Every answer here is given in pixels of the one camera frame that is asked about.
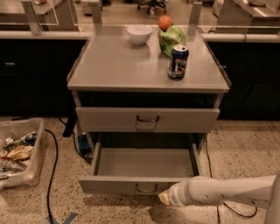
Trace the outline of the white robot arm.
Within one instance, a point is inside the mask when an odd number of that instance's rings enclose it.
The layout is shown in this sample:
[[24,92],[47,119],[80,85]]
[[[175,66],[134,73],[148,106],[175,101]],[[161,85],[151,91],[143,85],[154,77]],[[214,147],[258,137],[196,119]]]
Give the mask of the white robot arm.
[[218,206],[224,201],[266,209],[264,224],[280,224],[280,173],[271,176],[216,179],[187,178],[158,195],[167,206]]

